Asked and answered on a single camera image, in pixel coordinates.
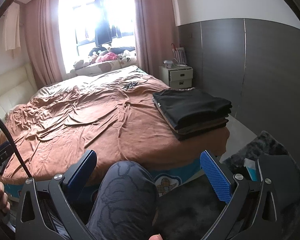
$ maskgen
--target black cable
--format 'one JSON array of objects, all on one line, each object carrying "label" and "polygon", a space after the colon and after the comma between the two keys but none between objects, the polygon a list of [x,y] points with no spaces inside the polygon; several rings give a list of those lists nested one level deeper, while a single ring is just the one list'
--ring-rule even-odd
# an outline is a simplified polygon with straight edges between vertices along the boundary
[{"label": "black cable", "polygon": [[22,157],[21,157],[21,155],[20,155],[20,153],[19,153],[19,151],[18,151],[18,149],[17,149],[17,146],[16,146],[16,144],[15,144],[14,141],[13,141],[13,138],[12,138],[12,136],[11,136],[9,130],[8,130],[7,127],[5,126],[4,122],[2,122],[1,118],[0,118],[0,129],[3,131],[4,135],[5,135],[6,138],[8,139],[8,141],[9,141],[9,143],[10,143],[10,145],[11,145],[13,151],[14,151],[14,153],[16,154],[16,157],[18,158],[18,160],[19,160],[21,166],[22,166],[23,169],[25,170],[27,176],[28,176],[29,178],[32,178],[32,175],[31,175],[30,171],[28,170],[28,168],[27,168],[25,162],[23,161],[23,159],[22,159]]}]

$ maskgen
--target brown bedsheet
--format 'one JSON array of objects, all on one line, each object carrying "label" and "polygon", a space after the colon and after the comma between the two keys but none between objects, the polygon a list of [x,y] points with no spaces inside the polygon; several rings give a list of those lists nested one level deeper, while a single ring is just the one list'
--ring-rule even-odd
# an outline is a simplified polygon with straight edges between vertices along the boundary
[{"label": "brown bedsheet", "polygon": [[[226,127],[178,141],[152,101],[152,93],[167,86],[135,71],[135,66],[128,68],[124,74],[117,71],[93,80],[87,77],[90,80],[85,86],[45,88],[46,92],[39,91],[9,115],[6,125],[36,180],[64,173],[87,149],[98,156],[89,184],[99,183],[120,160],[136,161],[150,170],[167,170],[191,163],[203,150],[215,155],[226,151]],[[122,89],[132,81],[138,85]],[[26,180],[15,155],[1,180],[15,185]]]}]

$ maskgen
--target stack of folded clothes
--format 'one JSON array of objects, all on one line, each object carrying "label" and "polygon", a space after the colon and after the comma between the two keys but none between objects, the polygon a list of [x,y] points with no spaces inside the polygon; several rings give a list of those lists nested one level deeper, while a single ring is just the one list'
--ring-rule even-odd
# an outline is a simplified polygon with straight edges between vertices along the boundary
[{"label": "stack of folded clothes", "polygon": [[166,89],[153,94],[154,104],[178,140],[225,127],[231,102],[201,89]]}]

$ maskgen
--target curtain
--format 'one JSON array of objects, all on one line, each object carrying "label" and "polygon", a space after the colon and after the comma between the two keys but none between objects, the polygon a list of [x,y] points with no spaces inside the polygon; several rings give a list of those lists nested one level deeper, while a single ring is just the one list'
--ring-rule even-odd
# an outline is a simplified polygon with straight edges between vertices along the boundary
[{"label": "curtain", "polygon": [[135,37],[139,67],[159,77],[159,66],[173,59],[171,43],[178,46],[172,0],[134,0]]},{"label": "curtain", "polygon": [[52,35],[50,0],[32,0],[26,4],[25,36],[37,87],[61,82]]}]

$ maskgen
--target nightstand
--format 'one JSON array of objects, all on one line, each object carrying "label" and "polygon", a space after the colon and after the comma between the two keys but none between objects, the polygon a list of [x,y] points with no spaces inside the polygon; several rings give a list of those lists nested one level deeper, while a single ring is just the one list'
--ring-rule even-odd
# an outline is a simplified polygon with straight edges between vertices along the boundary
[{"label": "nightstand", "polygon": [[166,68],[159,67],[160,80],[166,85],[174,89],[190,88],[192,87],[193,69],[191,67]]}]

